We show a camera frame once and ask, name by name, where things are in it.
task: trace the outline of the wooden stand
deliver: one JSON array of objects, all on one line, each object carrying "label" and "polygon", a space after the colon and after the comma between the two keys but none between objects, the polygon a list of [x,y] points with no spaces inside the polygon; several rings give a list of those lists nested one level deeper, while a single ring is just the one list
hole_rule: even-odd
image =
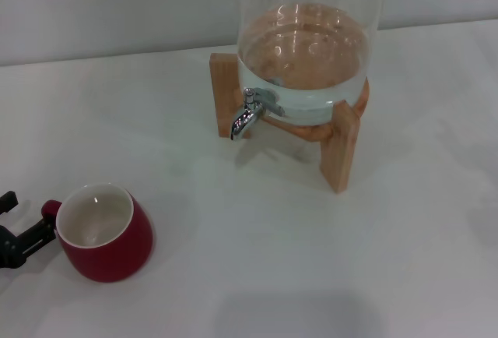
[{"label": "wooden stand", "polygon": [[[230,137],[233,116],[243,104],[239,89],[237,55],[211,54],[212,93],[215,99],[216,120],[220,137]],[[274,118],[264,120],[300,137],[308,142],[320,142],[320,170],[328,184],[336,193],[348,187],[352,156],[355,151],[359,131],[359,118],[362,116],[370,95],[368,81],[365,81],[358,102],[351,108],[345,101],[337,103],[328,124],[316,126],[294,126]],[[244,138],[250,138],[247,132]]]}]

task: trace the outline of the white table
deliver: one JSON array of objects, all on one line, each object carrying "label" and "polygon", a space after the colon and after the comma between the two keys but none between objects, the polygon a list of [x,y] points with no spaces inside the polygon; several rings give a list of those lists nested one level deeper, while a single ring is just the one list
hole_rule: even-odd
[{"label": "white table", "polygon": [[217,137],[214,51],[0,69],[0,224],[113,181],[157,233],[120,283],[56,241],[0,269],[0,337],[496,338],[498,21],[379,33],[342,195],[316,144]]}]

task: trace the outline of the metal spigot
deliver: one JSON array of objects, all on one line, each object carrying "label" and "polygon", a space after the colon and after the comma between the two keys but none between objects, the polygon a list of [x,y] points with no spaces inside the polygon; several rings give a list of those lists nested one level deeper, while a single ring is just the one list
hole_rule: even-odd
[{"label": "metal spigot", "polygon": [[284,116],[285,111],[277,105],[277,97],[270,90],[246,88],[243,91],[244,106],[237,112],[232,123],[230,138],[241,139],[244,133],[261,117],[266,111],[278,116]]}]

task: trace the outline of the cup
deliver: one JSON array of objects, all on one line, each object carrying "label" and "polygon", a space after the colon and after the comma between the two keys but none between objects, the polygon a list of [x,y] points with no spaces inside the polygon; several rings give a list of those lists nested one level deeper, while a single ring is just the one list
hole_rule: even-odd
[{"label": "cup", "polygon": [[146,262],[153,231],[142,207],[128,191],[112,184],[87,185],[64,202],[49,200],[41,209],[55,228],[72,265],[85,277],[114,282]]}]

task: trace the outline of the glass jar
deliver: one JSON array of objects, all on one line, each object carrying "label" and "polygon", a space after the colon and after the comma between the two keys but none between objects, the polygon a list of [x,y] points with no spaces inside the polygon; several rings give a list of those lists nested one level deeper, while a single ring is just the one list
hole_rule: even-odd
[{"label": "glass jar", "polygon": [[353,106],[366,79],[383,0],[240,0],[240,88],[271,90],[294,125]]}]

